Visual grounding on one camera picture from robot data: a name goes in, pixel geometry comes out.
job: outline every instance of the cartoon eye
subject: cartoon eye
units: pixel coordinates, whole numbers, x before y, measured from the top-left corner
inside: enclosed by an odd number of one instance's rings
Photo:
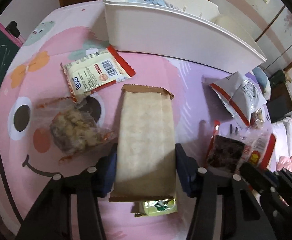
[[[7,119],[7,129],[10,138],[14,141],[20,140],[29,128],[32,103],[27,97],[17,98],[12,106]]]

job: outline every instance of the white pillow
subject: white pillow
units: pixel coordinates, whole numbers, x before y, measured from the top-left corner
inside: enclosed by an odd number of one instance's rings
[[[286,117],[281,122],[283,122],[283,124],[286,127],[288,153],[289,153],[289,157],[290,157],[290,156],[292,156],[292,118]]]
[[[276,136],[276,144],[273,149],[273,154],[276,156],[276,162],[279,161],[280,156],[289,158],[288,143],[286,127],[282,122],[275,122],[271,124],[273,134]]]

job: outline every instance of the orange cheek circle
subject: orange cheek circle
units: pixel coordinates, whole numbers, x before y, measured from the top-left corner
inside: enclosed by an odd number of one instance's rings
[[[37,128],[33,135],[33,144],[39,153],[45,153],[51,147],[51,135],[49,130]]]

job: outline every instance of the lipo snack packet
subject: lipo snack packet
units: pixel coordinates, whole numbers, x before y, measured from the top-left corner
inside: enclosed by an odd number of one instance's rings
[[[250,126],[251,114],[267,103],[255,85],[239,72],[210,86],[241,128]]]
[[[112,46],[67,65],[61,64],[61,67],[75,103],[80,103],[94,92],[136,74]]]

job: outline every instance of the table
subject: table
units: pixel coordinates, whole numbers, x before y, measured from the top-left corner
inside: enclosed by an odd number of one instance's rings
[[[108,149],[93,155],[83,154],[58,165],[63,154],[51,141],[48,130],[49,121],[57,112],[39,116],[35,109],[43,100],[70,95],[60,63],[67,64],[83,57],[86,49],[107,45],[101,1],[59,8],[39,24],[7,71],[0,89],[0,151],[12,196],[23,218],[50,179],[43,174],[75,175],[108,154]],[[172,107],[176,143],[182,143],[187,155],[203,164],[214,120],[222,123],[220,129],[224,134],[228,133],[230,124],[237,126],[206,84],[229,74],[174,58],[119,54],[134,68],[136,75],[91,96],[92,105],[100,109],[98,124],[118,131],[121,87],[125,83],[163,87],[175,95]],[[256,82],[253,75],[247,76]],[[36,173],[22,166],[27,155],[28,163],[37,169]],[[178,213],[171,215],[135,218],[130,213],[132,203],[110,203],[107,198],[99,199],[107,239],[185,239],[195,199],[187,198],[177,181]],[[19,223],[8,202],[1,176],[0,213],[6,226],[16,234]],[[74,208],[72,217],[73,239],[79,239]]]

